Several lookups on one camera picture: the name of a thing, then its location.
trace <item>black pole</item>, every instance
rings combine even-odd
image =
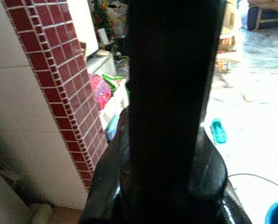
[[[225,3],[130,2],[130,155],[145,187],[189,181]]]

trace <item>person's hand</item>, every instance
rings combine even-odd
[[[278,11],[278,0],[248,0],[250,5]]]

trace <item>white tiled wall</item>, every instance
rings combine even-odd
[[[82,209],[87,192],[0,3],[0,155],[34,195]]]

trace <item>christmas tree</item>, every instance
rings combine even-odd
[[[104,28],[107,36],[112,37],[113,28],[107,16],[107,5],[104,2],[100,5],[98,0],[93,0],[92,3],[94,4],[93,18],[95,30]]]

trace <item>red tiled column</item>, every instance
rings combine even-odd
[[[107,141],[68,4],[66,0],[4,0],[4,6],[89,189]]]

